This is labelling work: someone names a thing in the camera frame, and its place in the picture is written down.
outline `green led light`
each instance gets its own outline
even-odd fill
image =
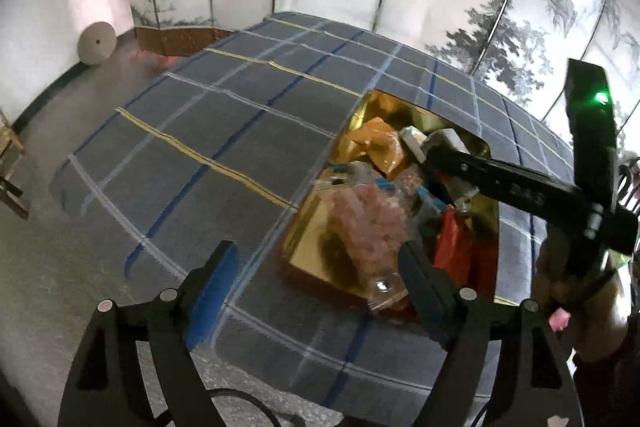
[[[602,105],[607,105],[609,102],[609,95],[604,91],[599,91],[595,95],[596,102],[600,102]]]

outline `gray floor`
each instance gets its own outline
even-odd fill
[[[63,159],[113,112],[163,69],[140,55],[132,39],[121,42],[104,65],[72,81],[30,122],[21,137],[28,156],[14,177],[30,203],[28,221],[0,205],[0,367],[43,426],[57,422],[60,399],[84,327],[101,299],[132,301],[122,275],[89,248],[84,232],[54,203],[47,189]],[[210,355],[194,359],[208,387],[249,391],[281,413],[309,426],[331,426],[341,415],[280,393]],[[148,350],[141,355],[155,413],[164,409]],[[230,425],[268,425],[257,409],[220,399]]]

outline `golden tray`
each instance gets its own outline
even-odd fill
[[[471,154],[490,157],[489,145],[480,137],[433,112],[374,89],[363,97],[338,136],[329,156],[329,163],[338,164],[353,159],[357,145],[345,138],[345,135],[376,116],[395,130],[413,125],[427,135],[438,129],[453,128]],[[325,169],[319,179],[327,175],[328,170]],[[478,194],[471,200],[470,213],[474,220],[474,230],[481,230],[485,244],[481,249],[481,280],[476,280],[475,283],[470,281],[469,286],[476,286],[474,289],[478,293],[492,298],[495,294],[498,261],[497,201]],[[367,295],[358,283],[351,259],[339,249],[328,253],[326,247],[321,247],[327,220],[327,207],[315,188],[311,188],[278,248],[277,253],[283,261],[282,274],[287,282],[301,291],[340,305],[366,308]]]

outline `gray tablecloth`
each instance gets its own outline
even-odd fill
[[[568,147],[484,84],[370,32],[288,12],[156,78],[69,156],[50,190],[140,299],[179,284],[220,240],[235,241],[241,276],[209,349],[281,390],[401,426],[417,415],[444,352],[418,325],[291,289],[268,255],[373,87],[481,136],[494,158],[573,177]],[[529,296],[544,234],[538,218],[500,206],[497,295]],[[491,392],[497,348],[475,409]]]

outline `silver screw head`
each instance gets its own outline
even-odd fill
[[[160,300],[164,302],[171,302],[178,296],[178,292],[173,288],[167,288],[166,290],[162,290],[160,294]]]
[[[98,304],[98,311],[102,313],[108,312],[111,308],[113,308],[113,302],[111,302],[111,299],[105,299]]]
[[[522,305],[524,306],[524,309],[526,309],[526,311],[531,313],[536,313],[540,309],[538,303],[533,299],[526,299]]]
[[[475,301],[476,297],[478,297],[478,294],[471,288],[461,288],[460,296],[465,299],[465,301]]]

